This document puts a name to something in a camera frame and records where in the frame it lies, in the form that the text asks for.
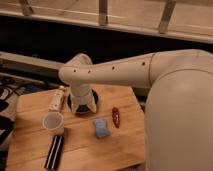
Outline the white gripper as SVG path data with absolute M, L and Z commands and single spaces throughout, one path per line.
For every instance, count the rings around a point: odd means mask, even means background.
M 97 112 L 97 106 L 89 84 L 72 85 L 71 98 L 71 111 L 73 114 L 76 114 L 79 105 L 87 105 L 91 112 Z

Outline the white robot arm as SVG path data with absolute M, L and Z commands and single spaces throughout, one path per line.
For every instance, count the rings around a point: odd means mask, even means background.
M 77 104 L 89 101 L 91 83 L 147 88 L 147 171 L 213 171 L 213 53 L 165 51 L 96 65 L 78 54 L 59 78 Z

